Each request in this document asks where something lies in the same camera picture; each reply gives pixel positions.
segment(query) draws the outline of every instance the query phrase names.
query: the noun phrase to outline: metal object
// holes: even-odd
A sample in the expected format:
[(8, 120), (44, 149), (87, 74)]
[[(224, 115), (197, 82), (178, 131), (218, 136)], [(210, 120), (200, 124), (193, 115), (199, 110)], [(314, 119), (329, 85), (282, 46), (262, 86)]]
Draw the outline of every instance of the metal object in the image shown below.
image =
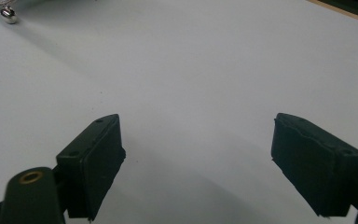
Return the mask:
[(16, 0), (0, 0), (0, 12), (5, 22), (14, 24), (17, 22), (16, 12), (11, 8), (11, 5)]
[(305, 119), (278, 114), (271, 155), (316, 215), (345, 217), (351, 204), (358, 210), (357, 148)]
[(126, 152), (118, 115), (97, 119), (58, 156), (54, 169), (15, 175), (0, 203), (0, 224), (62, 224), (69, 217), (94, 220)]

